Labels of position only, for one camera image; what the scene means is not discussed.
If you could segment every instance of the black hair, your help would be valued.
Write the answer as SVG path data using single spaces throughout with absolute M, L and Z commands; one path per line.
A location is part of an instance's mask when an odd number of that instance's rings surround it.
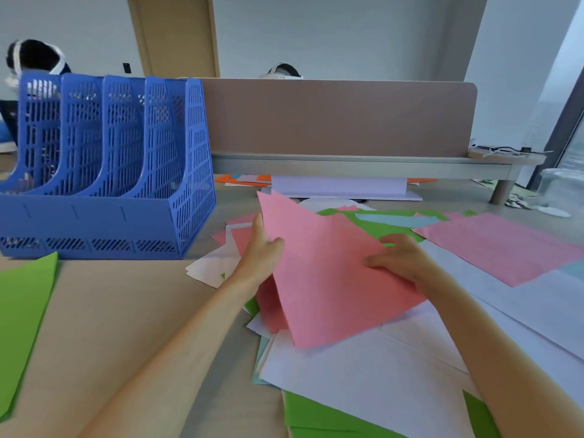
M 16 42 L 11 43 L 6 54 L 6 65 L 14 70 L 14 46 Z M 39 40 L 25 40 L 20 44 L 20 65 L 27 69 L 40 69 L 43 71 L 51 71 L 59 63 L 59 55 L 49 45 Z M 71 69 L 65 63 L 65 67 L 61 71 L 69 73 Z

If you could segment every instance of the door frame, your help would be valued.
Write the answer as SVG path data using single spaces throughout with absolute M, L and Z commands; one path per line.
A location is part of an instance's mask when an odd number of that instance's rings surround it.
M 215 60 L 215 77 L 220 78 L 219 71 L 219 54 L 217 52 L 217 33 L 215 30 L 215 11 L 213 9 L 213 0 L 207 0 L 209 23 L 211 25 L 211 40 L 213 42 L 213 57 Z M 134 27 L 134 35 L 136 36 L 136 44 L 138 45 L 138 52 L 140 53 L 140 60 L 142 61 L 142 71 L 144 76 L 152 76 L 152 65 L 150 63 L 150 55 L 148 54 L 148 47 L 146 45 L 146 37 L 144 36 L 144 28 L 142 27 L 142 19 L 140 17 L 140 7 L 138 0 L 128 0 L 128 7 L 130 8 L 130 17 L 132 19 L 132 26 Z

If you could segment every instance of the green paper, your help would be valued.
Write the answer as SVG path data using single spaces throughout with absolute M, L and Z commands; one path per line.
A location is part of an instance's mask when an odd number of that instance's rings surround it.
M 486 404 L 464 390 L 463 394 L 475 438 L 501 438 L 499 429 Z
M 369 435 L 351 430 L 306 429 L 305 427 L 290 427 L 292 438 L 361 438 Z
M 245 310 L 247 310 L 247 312 L 252 316 L 252 318 L 259 314 L 259 306 L 255 297 L 252 297 L 251 300 L 245 303 L 244 307 Z
M 51 296 L 58 254 L 0 272 L 0 420 L 10 418 Z
M 359 226 L 369 235 L 379 238 L 384 235 L 390 234 L 408 234 L 413 236 L 416 241 L 422 242 L 425 240 L 424 237 L 412 232 L 410 228 L 401 227 L 401 226 L 392 226 L 390 224 L 384 223 L 376 223 L 373 221 L 364 221 L 360 220 L 355 217 L 355 213 L 359 214 L 381 214 L 381 215 L 401 215 L 403 217 L 412 217 L 415 213 L 419 213 L 425 215 L 427 217 L 436 217 L 439 220 L 448 221 L 441 213 L 435 210 L 390 210 L 390 211 L 367 211 L 367 210 L 359 210 L 359 211 L 338 211 L 337 209 L 325 209 L 323 211 L 318 212 L 319 215 L 333 215 L 333 214 L 345 214 L 348 219 L 350 219 L 356 226 Z
M 264 350 L 266 350 L 267 344 L 270 342 L 268 338 L 260 337 L 259 339 L 259 348 L 258 348 L 258 356 L 256 357 L 256 363 L 253 367 L 253 374 L 252 374 L 252 383 L 254 384 L 270 384 L 267 381 L 264 381 L 259 377 L 258 373 L 258 364 L 259 359 L 262 357 Z
M 284 396 L 284 421 L 288 427 L 302 429 L 360 432 L 371 438 L 405 438 L 404 435 L 290 392 L 285 392 Z

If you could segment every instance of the desk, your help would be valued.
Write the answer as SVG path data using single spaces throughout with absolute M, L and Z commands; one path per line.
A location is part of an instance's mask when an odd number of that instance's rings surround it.
M 409 186 L 424 201 L 372 201 L 386 209 L 490 211 L 584 244 L 570 220 L 487 204 L 469 180 Z M 259 210 L 255 188 L 217 185 L 217 208 L 182 261 L 64 261 L 13 418 L 0 438 L 74 438 L 128 377 L 177 331 L 214 289 L 185 267 L 215 249 L 209 235 L 229 218 Z M 24 261 L 0 257 L 0 270 Z M 259 338 L 237 316 L 186 421 L 182 438 L 285 438 L 280 391 L 251 383 Z

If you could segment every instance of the right hand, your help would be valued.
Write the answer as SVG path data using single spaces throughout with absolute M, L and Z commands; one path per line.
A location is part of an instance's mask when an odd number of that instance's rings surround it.
M 385 235 L 379 241 L 384 244 L 393 243 L 393 246 L 386 247 L 376 255 L 365 257 L 363 264 L 366 266 L 384 267 L 416 284 L 432 281 L 437 274 L 445 273 L 410 235 Z

